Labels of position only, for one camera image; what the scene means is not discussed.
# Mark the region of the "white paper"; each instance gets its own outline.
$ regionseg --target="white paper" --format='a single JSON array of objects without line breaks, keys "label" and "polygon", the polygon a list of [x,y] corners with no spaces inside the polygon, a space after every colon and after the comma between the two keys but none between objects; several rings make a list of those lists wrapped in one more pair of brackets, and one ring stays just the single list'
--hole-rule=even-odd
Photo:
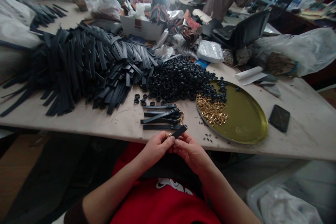
[{"label": "white paper", "polygon": [[239,82],[241,84],[243,84],[244,86],[246,86],[246,85],[248,85],[248,84],[250,84],[252,82],[255,82],[255,81],[257,81],[257,80],[259,80],[261,78],[264,78],[265,76],[267,76],[267,74],[259,72],[259,73],[253,74],[253,75],[251,75],[249,77],[246,77],[244,79],[241,79],[241,80],[239,80]]}]

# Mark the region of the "paper roll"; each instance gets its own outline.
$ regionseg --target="paper roll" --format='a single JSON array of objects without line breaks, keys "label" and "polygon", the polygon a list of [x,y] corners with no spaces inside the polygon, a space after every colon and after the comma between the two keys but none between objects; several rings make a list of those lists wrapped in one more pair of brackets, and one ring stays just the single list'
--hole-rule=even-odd
[{"label": "paper roll", "polygon": [[241,80],[241,79],[244,79],[246,77],[249,77],[253,74],[257,74],[259,72],[261,72],[263,69],[260,67],[260,66],[256,66],[255,68],[252,68],[252,69],[249,69],[247,71],[244,71],[244,72],[241,72],[241,73],[236,73],[234,75],[234,77],[237,79],[237,80]]}]

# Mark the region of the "plastic bin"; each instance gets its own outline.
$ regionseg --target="plastic bin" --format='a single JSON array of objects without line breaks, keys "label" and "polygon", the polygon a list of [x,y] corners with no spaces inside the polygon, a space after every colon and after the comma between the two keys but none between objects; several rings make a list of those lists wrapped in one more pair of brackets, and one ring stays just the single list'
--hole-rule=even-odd
[{"label": "plastic bin", "polygon": [[336,218],[336,164],[322,161],[296,160],[286,168],[247,191],[246,201],[262,221],[260,200],[268,188],[280,185],[291,195],[317,208],[324,224]]}]

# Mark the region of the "hand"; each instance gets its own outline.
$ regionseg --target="hand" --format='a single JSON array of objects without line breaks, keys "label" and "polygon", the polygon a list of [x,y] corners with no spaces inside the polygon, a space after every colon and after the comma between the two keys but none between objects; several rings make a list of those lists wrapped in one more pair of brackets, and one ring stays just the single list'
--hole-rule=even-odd
[{"label": "hand", "polygon": [[165,155],[166,151],[172,147],[174,142],[175,138],[173,136],[169,137],[169,133],[166,131],[161,131],[159,134],[152,136],[137,156],[143,164],[144,171],[155,165]]},{"label": "hand", "polygon": [[180,155],[198,176],[203,175],[214,166],[202,146],[187,132],[184,132],[181,137],[175,140],[173,152]]}]

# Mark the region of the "red shirt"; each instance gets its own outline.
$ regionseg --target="red shirt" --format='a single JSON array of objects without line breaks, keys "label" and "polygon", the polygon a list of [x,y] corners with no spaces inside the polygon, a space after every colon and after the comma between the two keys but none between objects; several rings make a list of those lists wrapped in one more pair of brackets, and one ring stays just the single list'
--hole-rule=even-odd
[{"label": "red shirt", "polygon": [[[117,160],[113,175],[129,163],[144,145],[131,143]],[[194,192],[169,178],[137,181],[113,223],[220,223],[216,214]]]}]

